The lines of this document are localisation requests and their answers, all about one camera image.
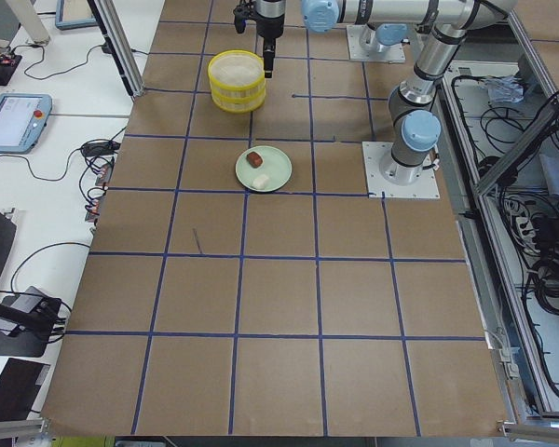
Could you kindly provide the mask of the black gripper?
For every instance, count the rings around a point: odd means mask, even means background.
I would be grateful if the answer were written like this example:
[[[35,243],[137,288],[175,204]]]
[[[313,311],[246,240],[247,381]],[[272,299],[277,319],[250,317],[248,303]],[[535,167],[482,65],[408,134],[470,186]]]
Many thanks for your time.
[[[247,21],[255,23],[257,34],[264,40],[264,75],[271,78],[274,71],[276,40],[283,34],[284,0],[239,1],[233,9],[234,26],[238,34],[246,30]]]

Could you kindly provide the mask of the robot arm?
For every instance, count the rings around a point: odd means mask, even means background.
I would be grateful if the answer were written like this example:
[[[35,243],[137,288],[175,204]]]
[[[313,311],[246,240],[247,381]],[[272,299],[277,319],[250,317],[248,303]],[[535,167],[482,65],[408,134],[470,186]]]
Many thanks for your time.
[[[429,110],[436,84],[465,40],[467,31],[505,20],[514,1],[303,1],[306,27],[325,33],[338,23],[368,25],[411,23],[428,25],[430,34],[414,71],[389,97],[395,132],[390,152],[379,162],[383,178],[393,184],[414,183],[423,162],[441,134],[438,118]]]
[[[276,42],[283,35],[285,22],[285,1],[256,0],[239,1],[233,9],[234,27],[238,34],[246,30],[247,21],[256,25],[257,34],[263,38],[263,65],[266,79],[274,71]]]

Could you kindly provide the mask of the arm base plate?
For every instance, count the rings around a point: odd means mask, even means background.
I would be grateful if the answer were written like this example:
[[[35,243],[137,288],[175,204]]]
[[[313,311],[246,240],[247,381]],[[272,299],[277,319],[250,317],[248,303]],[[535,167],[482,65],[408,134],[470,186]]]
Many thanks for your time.
[[[408,27],[404,23],[348,25],[348,54],[351,61],[404,63],[402,41]]]
[[[367,194],[373,198],[439,199],[440,192],[427,153],[423,163],[408,168],[398,164],[391,153],[391,142],[363,142]]]

